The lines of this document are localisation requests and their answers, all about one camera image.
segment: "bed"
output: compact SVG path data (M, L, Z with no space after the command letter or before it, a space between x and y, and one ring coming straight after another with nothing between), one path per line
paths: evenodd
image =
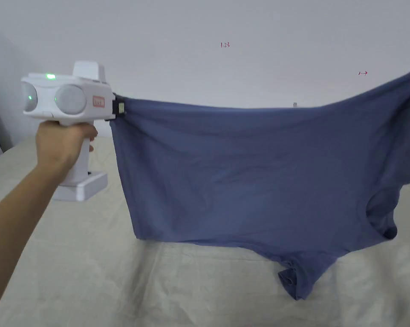
M99 137L92 170L109 173L90 200L51 201L0 303L0 326L410 327L410 185L398 236L340 258L307 300L282 267L243 249L137 240L113 141ZM0 200L36 164L34 139L0 156Z

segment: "blue t-shirt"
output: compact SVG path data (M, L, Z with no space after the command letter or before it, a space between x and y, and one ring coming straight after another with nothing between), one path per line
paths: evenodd
M241 247L306 298L335 260L392 239L410 183L410 73L313 108L125 99L111 121L140 239Z

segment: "gripper handle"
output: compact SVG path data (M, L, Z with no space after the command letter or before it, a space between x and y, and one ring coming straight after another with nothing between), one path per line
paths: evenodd
M60 122L60 125L70 126L74 122ZM88 177L89 171L89 151L90 151L90 139L85 139L81 146L81 152L79 153L78 160L74 166L67 173L66 178L61 183L61 185L76 184L80 181L83 181Z

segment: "t-shirt sleeve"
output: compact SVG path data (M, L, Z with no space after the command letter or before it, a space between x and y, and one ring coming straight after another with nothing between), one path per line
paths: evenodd
M336 260L336 256L324 252L297 253L282 262L288 269L279 272L279 279L294 299L305 299L311 293L317 279Z

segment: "white handheld device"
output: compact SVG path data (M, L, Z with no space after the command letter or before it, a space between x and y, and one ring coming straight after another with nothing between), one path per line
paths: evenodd
M76 61L73 75L30 73L21 83L27 116L64 126L115 118L115 96L105 80L104 67L97 62ZM88 171L89 149L90 140L84 140L78 161L56 189L54 199L84 201L107 186L106 173Z

